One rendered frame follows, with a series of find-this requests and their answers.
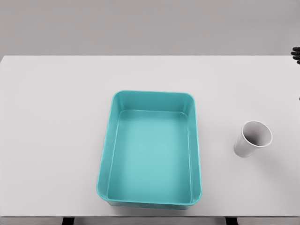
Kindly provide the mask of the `teal rectangular plastic basket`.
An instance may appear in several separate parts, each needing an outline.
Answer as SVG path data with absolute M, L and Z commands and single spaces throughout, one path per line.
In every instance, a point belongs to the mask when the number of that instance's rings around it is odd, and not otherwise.
M 203 189 L 193 96 L 116 92 L 96 190 L 116 207 L 186 210 L 198 203 Z

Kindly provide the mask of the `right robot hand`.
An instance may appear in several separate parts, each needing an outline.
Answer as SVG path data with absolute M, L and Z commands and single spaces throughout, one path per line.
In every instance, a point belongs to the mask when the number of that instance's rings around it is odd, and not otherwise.
M 295 60 L 297 64 L 300 65 L 300 47 L 293 47 L 291 51 L 291 56 L 293 60 Z

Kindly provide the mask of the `white paper cup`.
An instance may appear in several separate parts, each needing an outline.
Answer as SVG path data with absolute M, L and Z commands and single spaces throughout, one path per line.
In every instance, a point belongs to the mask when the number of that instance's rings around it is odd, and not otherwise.
M 272 140 L 273 134 L 267 125 L 255 120 L 248 121 L 243 124 L 233 150 L 237 156 L 247 158 L 258 149 L 269 146 Z

